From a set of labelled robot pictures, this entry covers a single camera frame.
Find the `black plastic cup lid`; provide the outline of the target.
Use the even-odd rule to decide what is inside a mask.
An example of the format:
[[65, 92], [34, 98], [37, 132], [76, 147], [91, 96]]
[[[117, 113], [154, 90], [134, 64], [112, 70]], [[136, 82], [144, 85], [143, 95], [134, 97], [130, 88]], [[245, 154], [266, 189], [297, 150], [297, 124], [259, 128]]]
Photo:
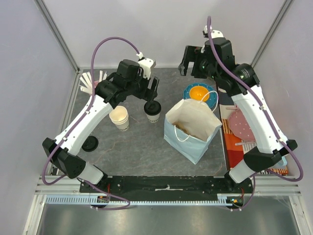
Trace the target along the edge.
[[156, 100], [146, 102], [144, 105], [144, 112], [147, 115], [156, 116], [161, 112], [161, 104]]

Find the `stack of white paper cups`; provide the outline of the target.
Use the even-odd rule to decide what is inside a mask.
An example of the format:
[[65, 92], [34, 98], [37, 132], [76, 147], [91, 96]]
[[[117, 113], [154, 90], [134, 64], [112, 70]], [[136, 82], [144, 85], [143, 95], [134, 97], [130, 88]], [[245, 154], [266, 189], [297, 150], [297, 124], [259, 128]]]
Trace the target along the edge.
[[120, 130], [127, 131], [129, 129], [128, 111], [123, 106], [117, 106], [109, 113], [112, 123]]

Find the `light blue paper bag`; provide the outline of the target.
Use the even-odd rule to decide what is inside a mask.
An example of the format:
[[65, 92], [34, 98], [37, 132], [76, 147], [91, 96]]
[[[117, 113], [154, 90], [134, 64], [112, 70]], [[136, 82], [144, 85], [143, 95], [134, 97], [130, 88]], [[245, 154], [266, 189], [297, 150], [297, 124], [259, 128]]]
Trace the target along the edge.
[[207, 92], [201, 100], [182, 99], [165, 115], [164, 139], [193, 164], [197, 164], [212, 139], [222, 126], [216, 117], [214, 108], [210, 108], [204, 99], [216, 91]]

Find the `brown cardboard cup carrier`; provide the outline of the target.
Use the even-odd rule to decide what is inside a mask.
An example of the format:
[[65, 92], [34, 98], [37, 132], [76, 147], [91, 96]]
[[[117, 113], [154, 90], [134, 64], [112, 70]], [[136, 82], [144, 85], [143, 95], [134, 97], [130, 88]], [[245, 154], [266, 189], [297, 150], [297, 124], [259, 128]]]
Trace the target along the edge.
[[195, 137], [200, 140], [204, 140], [197, 129], [186, 127], [182, 122], [176, 121], [172, 123], [177, 129], [183, 131], [186, 135]]

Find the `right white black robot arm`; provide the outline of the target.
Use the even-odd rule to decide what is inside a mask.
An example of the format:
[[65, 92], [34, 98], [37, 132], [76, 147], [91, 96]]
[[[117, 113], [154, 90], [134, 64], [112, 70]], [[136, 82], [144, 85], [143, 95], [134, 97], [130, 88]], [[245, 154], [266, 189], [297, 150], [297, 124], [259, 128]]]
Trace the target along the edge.
[[242, 111], [256, 140], [256, 146], [226, 174], [224, 187], [234, 193], [241, 188], [242, 181], [292, 154], [298, 144], [296, 140], [288, 139], [278, 127], [254, 69], [247, 63], [235, 62], [229, 40], [220, 37], [206, 41], [203, 47], [186, 46], [179, 65], [182, 76], [187, 74], [191, 62], [194, 64], [191, 75], [214, 79], [217, 87], [225, 90]]

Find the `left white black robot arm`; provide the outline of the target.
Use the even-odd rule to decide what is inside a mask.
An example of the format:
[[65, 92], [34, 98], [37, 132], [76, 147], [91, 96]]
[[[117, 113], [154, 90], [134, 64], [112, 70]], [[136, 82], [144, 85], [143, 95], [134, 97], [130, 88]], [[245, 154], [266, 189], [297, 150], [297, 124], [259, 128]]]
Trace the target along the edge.
[[156, 98], [159, 79], [151, 78], [155, 65], [155, 61], [149, 58], [138, 62], [128, 59], [121, 61], [116, 72], [97, 84], [95, 95], [89, 98], [74, 121], [54, 139], [46, 138], [43, 141], [48, 161], [68, 178], [83, 179], [90, 182], [90, 187], [96, 192], [105, 191], [108, 185], [105, 173], [77, 154], [99, 122], [128, 96], [146, 101]]

